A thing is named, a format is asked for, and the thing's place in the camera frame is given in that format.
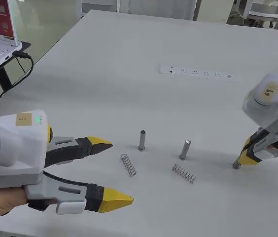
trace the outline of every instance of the electrical outlet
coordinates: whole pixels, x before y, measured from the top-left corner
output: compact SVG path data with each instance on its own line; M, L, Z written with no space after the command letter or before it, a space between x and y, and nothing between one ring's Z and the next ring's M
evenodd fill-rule
M206 78L209 77L210 73L209 72L203 72L203 76L205 76Z
M229 73L215 72L215 71L201 71L186 67L176 67L171 65L160 65L159 72L167 75L189 76L192 78L203 78L212 80L224 80L241 82L241 80Z

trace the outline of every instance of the chair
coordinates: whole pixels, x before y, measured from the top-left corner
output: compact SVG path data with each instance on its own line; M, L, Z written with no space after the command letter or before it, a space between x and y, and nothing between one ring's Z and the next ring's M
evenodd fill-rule
M90 10L117 12L117 0L76 0L76 12L79 18Z
M244 19L278 22L278 0L237 0L236 9Z
M120 12L193 20L197 0L121 0Z

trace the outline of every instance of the cable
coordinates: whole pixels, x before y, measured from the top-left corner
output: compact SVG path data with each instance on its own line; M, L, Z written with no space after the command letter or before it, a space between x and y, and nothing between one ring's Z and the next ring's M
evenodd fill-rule
M28 59L30 59L30 61L31 61L31 68L30 68L30 70L27 72L27 74L25 74L21 79L19 79L17 82L15 82L9 90L13 89L13 88L16 87L18 84L20 84L22 81L24 81L24 80L32 73L32 71L33 71L33 69L34 69L34 60L33 60L32 57L29 56L27 53L24 53L24 52L21 52L21 51L14 51L14 52L12 53L12 55L13 55L14 57L16 57L16 58L28 58ZM0 98L1 98L6 92L8 92L9 90L2 92L2 94L0 95Z
M23 70L23 72L24 72L24 74L25 74L26 72L25 72L23 66L22 66L21 63L20 63L20 60L19 60L17 57L15 57L15 58L16 58L17 63L20 65L21 69Z

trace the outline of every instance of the white table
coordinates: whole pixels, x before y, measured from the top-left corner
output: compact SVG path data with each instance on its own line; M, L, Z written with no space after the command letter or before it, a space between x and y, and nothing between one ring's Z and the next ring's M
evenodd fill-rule
M168 76L160 64L227 71L242 83ZM0 230L39 237L278 237L278 159L235 171L257 126L245 94L278 70L278 31L90 12L0 100L0 115L44 109L55 135L95 135L114 147L55 166L67 179L135 198L107 214L58 216L22 206ZM139 152L139 133L147 131ZM180 161L186 138L187 161ZM127 153L137 175L119 160ZM179 163L193 185L171 171Z

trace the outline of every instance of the metal pin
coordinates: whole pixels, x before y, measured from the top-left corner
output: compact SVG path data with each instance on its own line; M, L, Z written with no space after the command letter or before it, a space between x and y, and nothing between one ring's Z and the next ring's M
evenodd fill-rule
M188 152L190 144L191 144L191 141L189 139L186 139L182 153L179 155L179 158L181 160L186 160L186 156L187 156L187 152Z
M139 142L139 146L138 146L138 150L143 152L145 147L144 147L144 142L145 142L145 134L146 132L144 130L142 130L140 132L140 142Z

